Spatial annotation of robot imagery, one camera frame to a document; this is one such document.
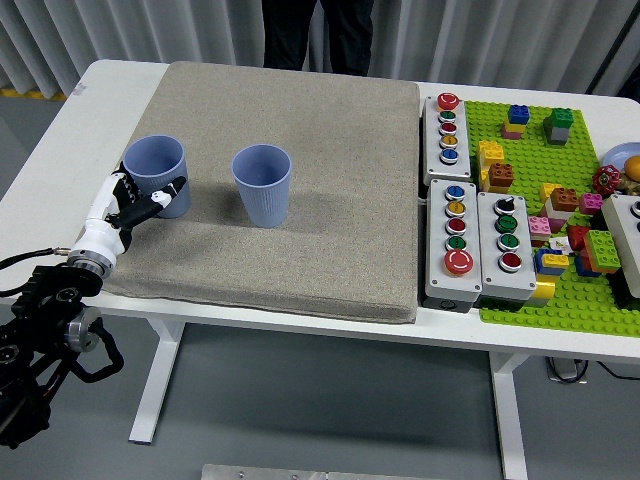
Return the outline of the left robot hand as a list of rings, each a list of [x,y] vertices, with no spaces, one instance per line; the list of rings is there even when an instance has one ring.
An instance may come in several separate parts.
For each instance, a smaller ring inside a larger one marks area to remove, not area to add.
[[[186,165],[181,163],[169,170],[166,180],[160,180],[144,194],[132,174],[120,165],[104,181],[91,204],[68,263],[84,267],[93,264],[105,271],[113,268],[116,258],[129,248],[133,228],[171,206],[178,206],[179,195],[187,190],[186,184]]]

